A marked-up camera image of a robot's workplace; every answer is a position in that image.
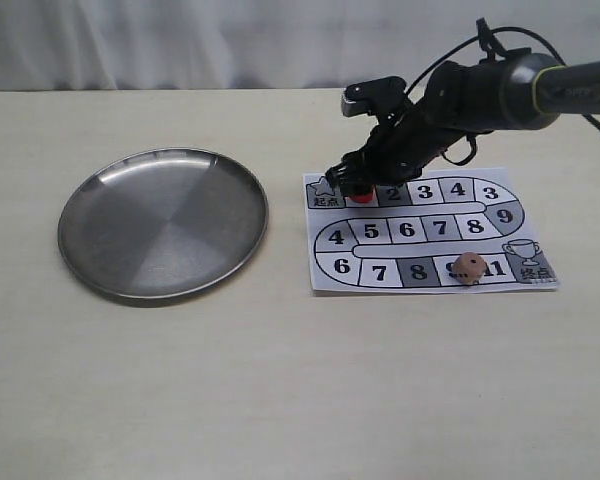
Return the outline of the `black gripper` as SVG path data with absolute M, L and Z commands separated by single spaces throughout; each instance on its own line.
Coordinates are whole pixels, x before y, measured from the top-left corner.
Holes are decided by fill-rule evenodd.
M 503 62 L 442 63 L 420 100 L 412 102 L 405 92 L 398 111 L 374 116 L 378 124 L 364 145 L 326 171 L 328 183 L 345 197 L 372 198 L 372 185 L 399 185 L 419 178 L 432 160 L 462 139 L 468 140 L 471 153 L 459 163 L 468 163 L 476 154 L 477 136 L 505 127 L 504 72 Z

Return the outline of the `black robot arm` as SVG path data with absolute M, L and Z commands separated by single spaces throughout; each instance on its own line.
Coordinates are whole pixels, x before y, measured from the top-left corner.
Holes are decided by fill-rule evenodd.
M 412 102 L 405 81 L 390 76 L 348 86 L 344 116 L 377 119 L 366 143 L 342 157 L 325 177 L 345 197 L 377 185 L 401 185 L 456 142 L 495 131 L 540 130 L 562 114 L 600 114 L 600 61 L 564 66 L 540 53 L 523 53 L 474 66 L 445 61 L 423 96 Z

